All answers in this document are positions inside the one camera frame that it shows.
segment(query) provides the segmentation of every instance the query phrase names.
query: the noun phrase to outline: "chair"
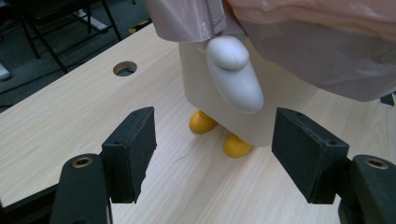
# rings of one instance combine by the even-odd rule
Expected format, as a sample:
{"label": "chair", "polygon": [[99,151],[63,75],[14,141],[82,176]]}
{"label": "chair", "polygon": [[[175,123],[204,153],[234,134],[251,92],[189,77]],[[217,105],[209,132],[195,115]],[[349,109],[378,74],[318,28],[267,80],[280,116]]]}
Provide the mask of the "chair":
{"label": "chair", "polygon": [[[108,25],[106,28],[92,34],[91,4],[99,1],[103,5],[111,25]],[[118,40],[121,41],[120,33],[111,16],[111,13],[108,9],[105,0],[7,0],[7,2],[9,3],[14,13],[16,14],[17,18],[19,19],[22,29],[26,35],[26,38],[35,56],[37,58],[40,58],[40,55],[38,54],[38,51],[34,43],[34,40],[38,38],[43,43],[44,47],[47,49],[53,60],[59,65],[59,67],[62,69],[62,71],[65,74],[68,71],[66,66],[59,59],[59,54],[61,54],[61,52],[56,53],[54,51],[54,49],[51,47],[49,42],[44,37],[45,35],[52,33],[53,31],[58,30],[59,28],[65,27],[66,25],[71,24],[74,21],[86,20],[88,24],[89,35],[83,40],[78,41],[76,44],[69,46],[69,48],[64,50],[64,52],[78,46],[79,44],[91,39],[96,35],[106,32],[110,28],[113,28]],[[59,19],[62,19],[70,14],[74,14],[78,11],[81,12],[81,9],[86,10],[86,13],[83,13],[84,14],[83,16],[75,17],[74,20],[64,22],[63,24],[57,26],[56,28],[50,29],[46,32],[40,31],[39,29],[40,25],[47,25],[50,23],[54,23]],[[31,36],[31,34],[29,33],[26,27],[26,24],[32,29],[35,36]]]}

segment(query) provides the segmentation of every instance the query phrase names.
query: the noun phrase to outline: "wooden table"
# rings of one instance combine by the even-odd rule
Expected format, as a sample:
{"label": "wooden table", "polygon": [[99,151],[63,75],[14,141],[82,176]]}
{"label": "wooden table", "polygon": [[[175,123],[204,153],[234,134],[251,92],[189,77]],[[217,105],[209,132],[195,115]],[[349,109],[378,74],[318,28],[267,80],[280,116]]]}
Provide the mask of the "wooden table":
{"label": "wooden table", "polygon": [[[128,77],[113,67],[137,64]],[[222,152],[229,132],[190,132],[176,43],[152,26],[0,114],[4,206],[59,180],[63,164],[101,144],[132,111],[155,107],[158,147],[137,204],[113,204],[115,223],[339,223],[333,205],[305,202],[269,147],[242,159]],[[351,145],[396,163],[396,110],[319,91],[301,111]]]}

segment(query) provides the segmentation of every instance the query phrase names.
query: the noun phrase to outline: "yellow duck foot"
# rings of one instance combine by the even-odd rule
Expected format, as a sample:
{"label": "yellow duck foot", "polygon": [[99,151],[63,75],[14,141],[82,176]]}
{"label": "yellow duck foot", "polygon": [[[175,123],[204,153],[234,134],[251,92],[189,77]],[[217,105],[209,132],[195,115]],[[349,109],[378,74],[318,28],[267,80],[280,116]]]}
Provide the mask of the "yellow duck foot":
{"label": "yellow duck foot", "polygon": [[231,158],[241,158],[249,153],[252,145],[245,142],[235,134],[232,134],[225,140],[224,152]]}
{"label": "yellow duck foot", "polygon": [[189,126],[193,133],[207,133],[214,129],[217,124],[215,120],[199,110],[192,115]]}

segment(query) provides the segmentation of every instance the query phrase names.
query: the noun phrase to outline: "table surface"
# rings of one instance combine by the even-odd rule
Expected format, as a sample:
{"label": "table surface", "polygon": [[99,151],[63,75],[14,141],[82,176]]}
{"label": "table surface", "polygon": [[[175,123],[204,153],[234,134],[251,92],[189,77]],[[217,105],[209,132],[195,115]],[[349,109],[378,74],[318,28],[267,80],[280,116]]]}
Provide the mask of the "table surface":
{"label": "table surface", "polygon": [[[117,77],[131,61],[137,71]],[[242,159],[222,152],[230,134],[190,132],[196,108],[182,86],[176,43],[152,25],[0,114],[0,198],[4,206],[56,184],[64,163],[99,153],[132,111],[155,108],[157,149],[137,204],[113,204],[115,223],[339,223],[339,198],[306,203],[269,147]],[[396,112],[318,91],[301,111],[348,142],[348,157],[396,163]]]}

